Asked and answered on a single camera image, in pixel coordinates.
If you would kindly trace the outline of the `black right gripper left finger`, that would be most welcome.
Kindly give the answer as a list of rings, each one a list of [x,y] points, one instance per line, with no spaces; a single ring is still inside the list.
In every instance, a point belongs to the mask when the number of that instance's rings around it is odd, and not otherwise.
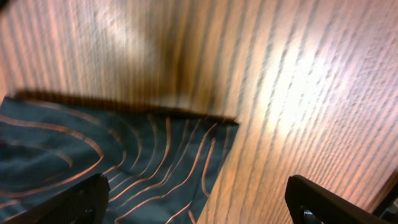
[[[101,224],[109,191],[106,176],[95,174],[5,224]]]

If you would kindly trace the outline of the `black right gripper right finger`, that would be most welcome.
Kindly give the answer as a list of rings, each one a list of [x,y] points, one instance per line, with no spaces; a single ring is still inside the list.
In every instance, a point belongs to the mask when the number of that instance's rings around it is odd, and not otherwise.
[[[301,175],[288,178],[284,198],[294,224],[389,223]]]

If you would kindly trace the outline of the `black patterned sports jersey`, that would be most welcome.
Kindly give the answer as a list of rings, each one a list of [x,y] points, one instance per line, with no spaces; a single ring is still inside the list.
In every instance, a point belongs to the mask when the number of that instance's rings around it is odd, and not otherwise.
[[[105,223],[196,223],[238,129],[233,120],[196,114],[5,98],[1,221],[102,174],[109,185]]]

